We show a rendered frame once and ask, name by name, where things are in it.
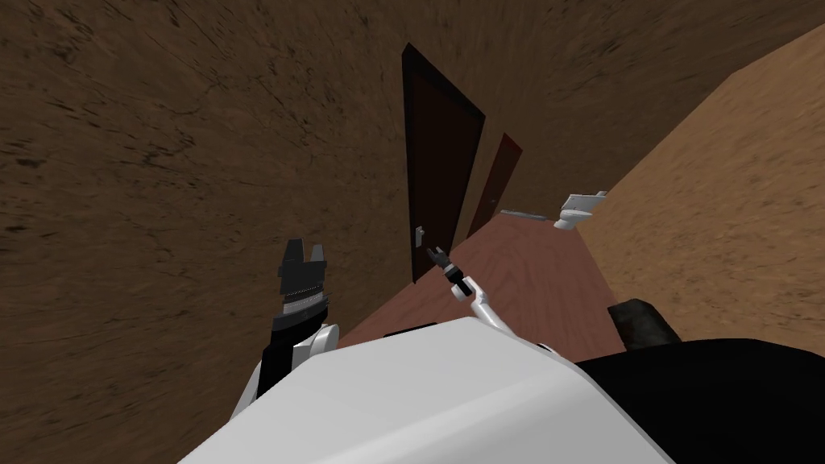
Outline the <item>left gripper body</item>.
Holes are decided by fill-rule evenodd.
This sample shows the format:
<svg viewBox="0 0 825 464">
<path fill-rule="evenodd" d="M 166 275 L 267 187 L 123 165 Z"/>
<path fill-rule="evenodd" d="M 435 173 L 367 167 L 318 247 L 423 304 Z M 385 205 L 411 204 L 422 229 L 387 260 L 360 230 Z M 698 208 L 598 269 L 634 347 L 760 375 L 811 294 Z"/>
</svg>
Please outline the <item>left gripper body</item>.
<svg viewBox="0 0 825 464">
<path fill-rule="evenodd" d="M 306 292 L 313 288 L 322 287 L 325 281 L 327 262 L 284 260 L 279 266 L 280 277 L 279 294 L 282 296 Z"/>
</svg>

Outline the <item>dark brown door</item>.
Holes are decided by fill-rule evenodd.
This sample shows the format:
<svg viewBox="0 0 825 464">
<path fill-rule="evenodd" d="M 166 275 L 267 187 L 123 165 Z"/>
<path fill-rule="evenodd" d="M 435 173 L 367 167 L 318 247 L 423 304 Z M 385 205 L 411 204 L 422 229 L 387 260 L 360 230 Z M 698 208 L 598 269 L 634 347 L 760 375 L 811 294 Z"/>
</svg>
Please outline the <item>dark brown door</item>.
<svg viewBox="0 0 825 464">
<path fill-rule="evenodd" d="M 453 245 L 483 120 L 426 75 L 412 74 L 410 91 L 411 227 L 424 231 L 415 248 L 418 280 L 433 267 L 425 248 L 449 251 Z"/>
</svg>

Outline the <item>reddish brown door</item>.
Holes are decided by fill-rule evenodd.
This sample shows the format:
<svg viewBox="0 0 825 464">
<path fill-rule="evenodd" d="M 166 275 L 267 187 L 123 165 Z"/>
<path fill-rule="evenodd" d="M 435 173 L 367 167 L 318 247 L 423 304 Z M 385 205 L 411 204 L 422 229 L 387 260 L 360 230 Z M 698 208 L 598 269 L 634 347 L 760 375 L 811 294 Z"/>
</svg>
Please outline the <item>reddish brown door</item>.
<svg viewBox="0 0 825 464">
<path fill-rule="evenodd" d="M 468 238 L 486 225 L 496 213 L 498 202 L 508 186 L 521 153 L 521 147 L 504 133 L 470 225 Z"/>
</svg>

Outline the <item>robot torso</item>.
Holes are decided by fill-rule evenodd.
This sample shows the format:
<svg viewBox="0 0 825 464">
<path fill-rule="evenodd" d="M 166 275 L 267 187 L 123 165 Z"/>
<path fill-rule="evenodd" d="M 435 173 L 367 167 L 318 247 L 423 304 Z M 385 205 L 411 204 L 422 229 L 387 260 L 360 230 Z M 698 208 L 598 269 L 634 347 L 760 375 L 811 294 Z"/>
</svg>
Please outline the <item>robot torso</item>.
<svg viewBox="0 0 825 464">
<path fill-rule="evenodd" d="M 473 317 L 318 354 L 179 464 L 674 464 L 579 367 Z"/>
</svg>

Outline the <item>white toilet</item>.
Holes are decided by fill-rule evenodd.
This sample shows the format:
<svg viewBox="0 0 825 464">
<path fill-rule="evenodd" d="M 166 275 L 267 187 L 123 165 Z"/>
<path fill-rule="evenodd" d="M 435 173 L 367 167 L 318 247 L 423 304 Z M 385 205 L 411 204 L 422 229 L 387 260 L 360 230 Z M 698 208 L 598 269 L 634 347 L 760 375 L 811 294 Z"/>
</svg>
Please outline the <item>white toilet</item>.
<svg viewBox="0 0 825 464">
<path fill-rule="evenodd" d="M 559 230 L 573 230 L 577 224 L 592 217 L 592 210 L 606 198 L 607 191 L 593 195 L 571 194 L 561 207 L 559 219 L 553 226 Z"/>
</svg>

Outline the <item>dark grey box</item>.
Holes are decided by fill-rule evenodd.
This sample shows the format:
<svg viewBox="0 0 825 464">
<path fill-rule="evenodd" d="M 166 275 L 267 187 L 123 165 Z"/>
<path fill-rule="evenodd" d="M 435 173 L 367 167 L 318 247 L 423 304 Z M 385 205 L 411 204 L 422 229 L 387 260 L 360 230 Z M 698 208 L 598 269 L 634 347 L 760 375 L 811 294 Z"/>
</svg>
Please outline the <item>dark grey box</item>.
<svg viewBox="0 0 825 464">
<path fill-rule="evenodd" d="M 637 298 L 607 308 L 626 351 L 679 343 L 682 339 L 650 303 Z"/>
</svg>

